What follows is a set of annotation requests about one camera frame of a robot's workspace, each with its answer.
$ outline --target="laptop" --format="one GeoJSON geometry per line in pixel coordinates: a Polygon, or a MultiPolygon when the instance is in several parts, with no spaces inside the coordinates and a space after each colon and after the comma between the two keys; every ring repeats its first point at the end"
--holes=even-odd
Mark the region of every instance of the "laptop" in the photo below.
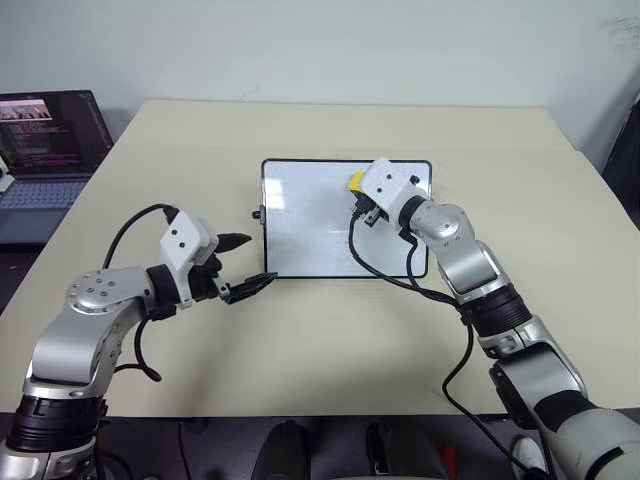
{"type": "Polygon", "coordinates": [[[0,94],[0,247],[45,244],[112,146],[88,90],[0,94]]]}

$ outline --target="laptop screen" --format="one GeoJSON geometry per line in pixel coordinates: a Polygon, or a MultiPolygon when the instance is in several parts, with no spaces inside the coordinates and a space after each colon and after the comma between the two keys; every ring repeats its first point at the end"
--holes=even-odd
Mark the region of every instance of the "laptop screen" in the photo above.
{"type": "Polygon", "coordinates": [[[0,94],[0,157],[12,174],[91,173],[112,145],[90,91],[0,94]]]}

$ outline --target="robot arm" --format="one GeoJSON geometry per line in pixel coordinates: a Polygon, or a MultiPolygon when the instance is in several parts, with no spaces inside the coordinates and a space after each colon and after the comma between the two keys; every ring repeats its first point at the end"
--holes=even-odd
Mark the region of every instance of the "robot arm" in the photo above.
{"type": "Polygon", "coordinates": [[[572,479],[637,478],[640,426],[588,400],[584,383],[542,321],[532,315],[493,252],[476,240],[464,211],[441,205],[385,158],[349,184],[356,214],[373,225],[386,218],[420,237],[435,254],[462,321],[472,325],[489,358],[491,378],[507,411],[537,428],[572,479]]]}
{"type": "Polygon", "coordinates": [[[36,344],[20,406],[0,445],[0,480],[83,478],[93,468],[103,396],[127,332],[194,301],[219,296],[235,303],[276,277],[260,274],[232,287],[219,275],[216,254],[251,237],[216,235],[204,220],[177,209],[165,214],[164,264],[89,272],[67,290],[62,311],[36,344]]]}

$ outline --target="beige table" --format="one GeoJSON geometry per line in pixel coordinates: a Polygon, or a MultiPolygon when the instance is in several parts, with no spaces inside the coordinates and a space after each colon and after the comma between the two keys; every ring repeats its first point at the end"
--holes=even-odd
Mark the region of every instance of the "beige table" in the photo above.
{"type": "MultiPolygon", "coordinates": [[[[267,157],[430,160],[437,200],[461,205],[578,366],[592,399],[640,405],[639,236],[605,183],[540,109],[147,103],[83,191],[0,320],[0,410],[13,410],[32,346],[69,283],[102,261],[138,209],[173,202],[254,241],[224,254],[232,282],[261,271],[267,157]]],[[[161,215],[113,266],[158,263],[161,215]]],[[[435,265],[430,266],[435,272],[435,265]]],[[[424,283],[444,289],[437,274],[424,283]]],[[[131,337],[125,345],[131,358],[131,337]]],[[[227,306],[202,302],[145,332],[164,376],[120,373],[113,415],[299,415],[454,411],[440,383],[464,349],[449,307],[375,280],[279,280],[227,306]]],[[[476,349],[453,393],[502,406],[476,349]]]]}

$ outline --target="whiteboard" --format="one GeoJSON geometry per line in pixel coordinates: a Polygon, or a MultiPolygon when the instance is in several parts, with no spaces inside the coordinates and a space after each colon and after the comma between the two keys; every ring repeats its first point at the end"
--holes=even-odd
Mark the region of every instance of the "whiteboard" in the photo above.
{"type": "MultiPolygon", "coordinates": [[[[262,163],[265,269],[284,278],[372,277],[351,256],[349,221],[355,196],[347,183],[371,161],[267,159],[262,163]]],[[[418,187],[431,195],[431,164],[396,161],[418,187]]],[[[364,261],[389,276],[406,277],[410,245],[384,219],[373,228],[362,221],[354,229],[354,245],[364,261]]],[[[427,273],[427,248],[420,242],[413,273],[427,273]]]]}

